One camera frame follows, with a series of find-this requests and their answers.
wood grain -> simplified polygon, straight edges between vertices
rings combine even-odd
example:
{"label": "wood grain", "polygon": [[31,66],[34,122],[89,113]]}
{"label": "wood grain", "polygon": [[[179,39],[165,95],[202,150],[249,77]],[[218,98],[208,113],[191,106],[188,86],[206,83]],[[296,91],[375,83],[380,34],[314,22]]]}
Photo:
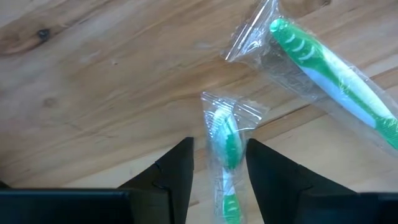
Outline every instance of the wood grain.
{"label": "wood grain", "polygon": [[[115,187],[194,136],[187,223],[210,222],[200,93],[218,89],[272,108],[254,136],[275,150],[354,190],[398,189],[390,155],[219,56],[255,2],[0,1],[0,179],[13,187]],[[398,99],[398,2],[322,3],[284,7]],[[50,31],[45,42],[42,29]],[[252,191],[247,209],[250,224],[262,223]]]}

wrapped toothbrush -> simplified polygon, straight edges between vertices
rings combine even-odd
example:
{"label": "wrapped toothbrush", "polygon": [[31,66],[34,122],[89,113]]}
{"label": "wrapped toothbrush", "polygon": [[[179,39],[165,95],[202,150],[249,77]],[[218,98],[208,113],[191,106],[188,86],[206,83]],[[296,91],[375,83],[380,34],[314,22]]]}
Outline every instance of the wrapped toothbrush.
{"label": "wrapped toothbrush", "polygon": [[242,224],[246,142],[267,108],[249,100],[204,92],[201,96],[207,128],[208,165],[215,193],[216,224]]}
{"label": "wrapped toothbrush", "polygon": [[360,136],[391,154],[398,153],[396,102],[354,65],[284,16],[279,0],[262,0],[235,37],[225,55],[227,61],[255,66]]}

wooden table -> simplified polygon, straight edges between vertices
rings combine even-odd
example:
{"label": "wooden table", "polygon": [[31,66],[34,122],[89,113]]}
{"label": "wooden table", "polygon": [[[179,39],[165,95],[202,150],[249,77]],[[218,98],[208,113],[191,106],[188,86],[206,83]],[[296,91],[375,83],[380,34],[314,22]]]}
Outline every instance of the wooden table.
{"label": "wooden table", "polygon": [[[397,191],[395,159],[220,58],[253,3],[2,0],[0,179],[13,187],[115,187],[194,136],[187,223],[208,223],[200,92],[221,89],[272,108],[255,137],[275,150],[353,190]],[[398,99],[398,1],[283,3]],[[251,191],[248,198],[249,222],[262,223]]]}

plastic wrapper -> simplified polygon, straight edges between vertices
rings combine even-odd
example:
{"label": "plastic wrapper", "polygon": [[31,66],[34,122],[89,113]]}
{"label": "plastic wrapper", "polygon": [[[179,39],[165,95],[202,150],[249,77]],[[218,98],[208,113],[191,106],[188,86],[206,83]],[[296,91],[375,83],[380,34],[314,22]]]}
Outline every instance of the plastic wrapper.
{"label": "plastic wrapper", "polygon": [[397,103],[279,9],[263,0],[224,55],[244,62],[323,109],[364,139],[397,155]]}
{"label": "plastic wrapper", "polygon": [[225,94],[204,92],[201,99],[207,128],[208,166],[215,193],[214,223],[245,223],[246,143],[268,109]]}

green toothbrush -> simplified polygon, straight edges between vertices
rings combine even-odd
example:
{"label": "green toothbrush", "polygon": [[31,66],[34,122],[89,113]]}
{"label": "green toothbrush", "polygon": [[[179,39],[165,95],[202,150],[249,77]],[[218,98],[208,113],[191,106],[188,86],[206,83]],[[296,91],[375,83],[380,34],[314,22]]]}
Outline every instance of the green toothbrush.
{"label": "green toothbrush", "polygon": [[240,165],[244,150],[232,111],[225,108],[215,111],[211,133],[213,149],[223,165],[223,218],[227,224],[240,224],[242,212],[231,172]]}
{"label": "green toothbrush", "polygon": [[286,19],[270,25],[287,55],[323,91],[398,149],[398,120],[375,92],[338,56]]}

